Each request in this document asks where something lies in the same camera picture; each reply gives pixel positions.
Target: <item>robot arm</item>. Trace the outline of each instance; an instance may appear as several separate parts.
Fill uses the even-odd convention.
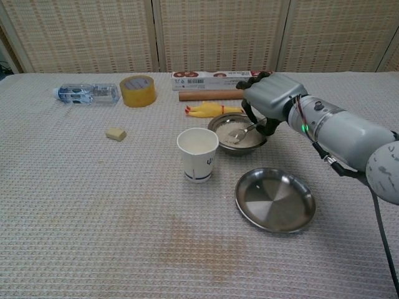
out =
[[[302,84],[279,73],[261,73],[240,82],[243,108],[256,122],[251,107],[267,117],[261,133],[271,135],[282,122],[311,140],[322,159],[340,175],[368,184],[382,199],[399,204],[399,141],[395,133],[307,93]],[[344,169],[335,158],[356,169]]]

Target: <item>green led light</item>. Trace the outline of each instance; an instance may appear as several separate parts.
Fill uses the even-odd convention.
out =
[[[309,126],[308,125],[302,125],[302,131],[303,132],[309,131]]]

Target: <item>yellow rubber chicken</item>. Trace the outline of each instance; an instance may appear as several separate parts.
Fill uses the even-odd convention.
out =
[[[202,104],[198,107],[187,106],[185,112],[187,115],[190,116],[206,118],[206,117],[216,117],[231,112],[243,113],[244,111],[239,107],[229,107],[213,102],[202,102]]]

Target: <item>plastic bottle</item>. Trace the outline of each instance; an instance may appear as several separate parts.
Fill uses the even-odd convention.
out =
[[[64,103],[115,104],[119,100],[115,84],[63,84],[53,89],[53,96]]]

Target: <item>stainless steel plate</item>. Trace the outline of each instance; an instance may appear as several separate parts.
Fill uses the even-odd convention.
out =
[[[249,221],[269,232],[297,232],[316,212],[310,189],[294,175],[272,168],[244,174],[236,186],[236,203]]]

